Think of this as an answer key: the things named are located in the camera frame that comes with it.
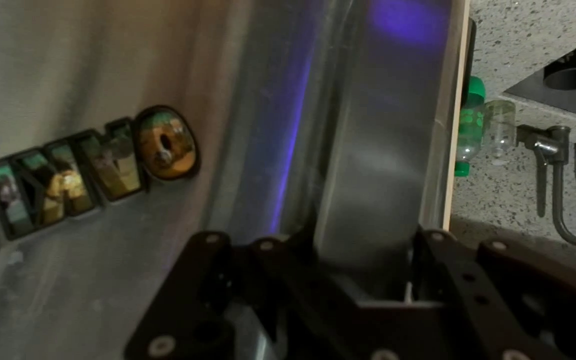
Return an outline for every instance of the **granite countertop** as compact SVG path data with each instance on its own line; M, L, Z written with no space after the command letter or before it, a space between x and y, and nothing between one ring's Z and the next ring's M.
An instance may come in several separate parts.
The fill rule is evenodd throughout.
M572 0L471 0L478 24L473 72L490 97L576 47Z
M576 47L576 2L568 0L473 0L478 21L473 74L484 77L490 97L504 97L504 89L545 67L548 61ZM570 126L576 141L576 113L542 103L511 97L519 105L516 121L537 128ZM567 222L576 233L575 157L567 166L565 203ZM490 149L473 161L473 173L457 179L455 231L473 233L464 224L495 228L562 242L552 225L551 176L546 187L546 217L537 214L537 160L524 146L515 147L506 166L495 166Z

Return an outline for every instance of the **black metal bracket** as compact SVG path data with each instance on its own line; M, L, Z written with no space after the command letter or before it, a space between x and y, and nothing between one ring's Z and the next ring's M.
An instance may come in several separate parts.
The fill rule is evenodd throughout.
M233 248L227 233L201 231L176 260L126 346L129 360L235 358L233 302L254 310L265 331L289 338L289 360L341 358L576 358L576 272L515 242L471 252L444 231L415 240L416 302L357 303L317 262L310 233L262 237ZM523 307L526 287L555 295L546 317ZM556 343L538 329L556 334Z
M529 149L534 151L537 157L537 211L541 217L546 216L546 170L551 166L567 166L568 163L568 128L552 126L552 128L532 128L519 126L519 141L523 141Z

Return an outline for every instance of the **screw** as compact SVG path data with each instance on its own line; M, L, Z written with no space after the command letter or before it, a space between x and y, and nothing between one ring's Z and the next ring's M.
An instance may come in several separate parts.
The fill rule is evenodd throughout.
M524 352L508 347L502 354L502 360L531 360Z
M151 358L167 358L175 352L176 340L173 335L159 335L149 346Z
M272 242L262 242L262 243L261 243L261 249L262 249L262 252L270 252L272 248L274 248Z
M210 233L208 237L207 237L207 243L218 243L222 237L218 236L218 233Z
M280 240L280 242L289 242L291 240L291 233L278 233L278 236L274 236L277 240Z
M437 242L444 242L444 233L442 231L432 231L430 237L437 240Z
M504 242L493 242L493 248L504 252L508 245Z
M370 360L400 360L400 356L396 356L392 349L389 347L380 347L380 349L375 349Z

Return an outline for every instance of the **brushed metal surface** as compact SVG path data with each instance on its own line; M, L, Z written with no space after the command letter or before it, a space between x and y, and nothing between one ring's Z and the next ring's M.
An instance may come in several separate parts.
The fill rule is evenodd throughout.
M332 266L370 277L391 277L396 272L403 290L437 123L444 128L437 128L444 141L437 149L447 149L447 139L451 141L447 123L453 119L437 116L447 117L453 107L451 100L441 102L441 87L447 89L457 80L463 20L463 2L369 4L349 67L317 231L319 252ZM448 151L437 149L430 166L447 173ZM435 187L444 191L447 179L438 178ZM444 205L437 196L426 198L437 208Z
M403 248L451 20L441 0L0 0L0 156L152 103L202 149L192 179L0 248L0 358L121 358L202 228L246 243L321 214L323 252L373 230Z
M422 194L420 225L451 230L463 85L471 61L471 2L453 2L447 55Z

